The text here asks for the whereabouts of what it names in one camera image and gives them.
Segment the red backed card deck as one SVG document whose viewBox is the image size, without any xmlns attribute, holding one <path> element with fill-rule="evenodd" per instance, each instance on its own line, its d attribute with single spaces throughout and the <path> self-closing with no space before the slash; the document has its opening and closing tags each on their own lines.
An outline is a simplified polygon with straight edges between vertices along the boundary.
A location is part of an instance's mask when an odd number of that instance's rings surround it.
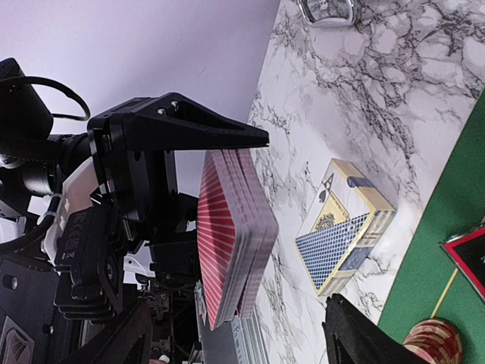
<svg viewBox="0 0 485 364">
<path fill-rule="evenodd" d="M 196 239 L 210 329 L 252 315 L 278 232 L 250 151 L 206 152 Z"/>
</svg>

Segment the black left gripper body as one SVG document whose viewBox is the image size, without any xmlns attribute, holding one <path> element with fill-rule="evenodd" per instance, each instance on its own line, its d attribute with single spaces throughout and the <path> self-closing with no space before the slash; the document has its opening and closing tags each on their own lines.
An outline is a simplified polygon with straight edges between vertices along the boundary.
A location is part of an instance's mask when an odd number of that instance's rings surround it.
<svg viewBox="0 0 485 364">
<path fill-rule="evenodd" d="M 195 221 L 197 198 L 177 187 L 174 152 L 131 151 L 120 116 L 88 124 L 99 187 L 84 233 L 71 258 L 54 264 L 60 275 L 54 304 L 69 320 L 108 322 L 132 296 L 124 271 L 142 246 L 151 254 L 145 279 L 158 293 L 190 290 L 200 275 Z"/>
</svg>

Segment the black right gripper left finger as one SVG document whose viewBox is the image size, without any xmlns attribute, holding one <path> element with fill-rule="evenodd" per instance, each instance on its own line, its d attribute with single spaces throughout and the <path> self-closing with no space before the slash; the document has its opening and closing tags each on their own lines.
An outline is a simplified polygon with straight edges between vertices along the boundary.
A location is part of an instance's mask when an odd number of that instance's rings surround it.
<svg viewBox="0 0 485 364">
<path fill-rule="evenodd" d="M 132 302 L 92 340 L 62 360 L 63 363 L 148 363 L 152 345 L 149 304 Z"/>
</svg>

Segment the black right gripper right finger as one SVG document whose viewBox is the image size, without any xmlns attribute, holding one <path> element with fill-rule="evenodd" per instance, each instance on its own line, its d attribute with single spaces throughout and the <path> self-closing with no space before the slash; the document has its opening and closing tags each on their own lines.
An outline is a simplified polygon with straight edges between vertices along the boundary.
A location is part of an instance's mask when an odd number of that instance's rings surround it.
<svg viewBox="0 0 485 364">
<path fill-rule="evenodd" d="M 326 301 L 322 322 L 330 363 L 409 364 L 424 360 L 380 330 L 343 295 Z"/>
</svg>

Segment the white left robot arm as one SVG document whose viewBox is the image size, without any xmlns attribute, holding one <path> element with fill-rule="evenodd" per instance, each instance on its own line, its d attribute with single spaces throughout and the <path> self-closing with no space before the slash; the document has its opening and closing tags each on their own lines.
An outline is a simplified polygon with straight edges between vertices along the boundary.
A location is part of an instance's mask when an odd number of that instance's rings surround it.
<svg viewBox="0 0 485 364">
<path fill-rule="evenodd" d="M 180 224 L 196 218 L 196 198 L 177 189 L 175 152 L 266 147 L 269 136 L 179 93 L 85 112 L 85 133 L 54 135 L 36 86 L 86 108 L 67 86 L 1 62 L 1 217 L 25 223 L 1 257 L 57 271 L 64 317 L 104 324 L 123 308 L 127 254 L 192 239 Z"/>
</svg>

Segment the red chip stack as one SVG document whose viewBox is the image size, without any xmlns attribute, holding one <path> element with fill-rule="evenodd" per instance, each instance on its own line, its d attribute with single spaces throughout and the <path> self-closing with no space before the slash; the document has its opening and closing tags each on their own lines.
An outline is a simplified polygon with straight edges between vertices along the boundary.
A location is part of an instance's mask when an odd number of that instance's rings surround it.
<svg viewBox="0 0 485 364">
<path fill-rule="evenodd" d="M 454 325 L 439 319 L 417 323 L 405 337 L 403 347 L 428 363 L 462 363 L 462 338 Z"/>
</svg>

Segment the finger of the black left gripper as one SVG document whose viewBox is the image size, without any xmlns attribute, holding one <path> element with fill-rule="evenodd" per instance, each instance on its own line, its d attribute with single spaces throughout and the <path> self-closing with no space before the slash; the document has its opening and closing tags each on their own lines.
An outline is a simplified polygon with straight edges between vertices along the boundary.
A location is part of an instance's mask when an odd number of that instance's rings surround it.
<svg viewBox="0 0 485 364">
<path fill-rule="evenodd" d="M 149 98 L 123 112 L 131 151 L 249 149 L 269 145 L 269 133 L 226 118 L 179 93 Z"/>
</svg>

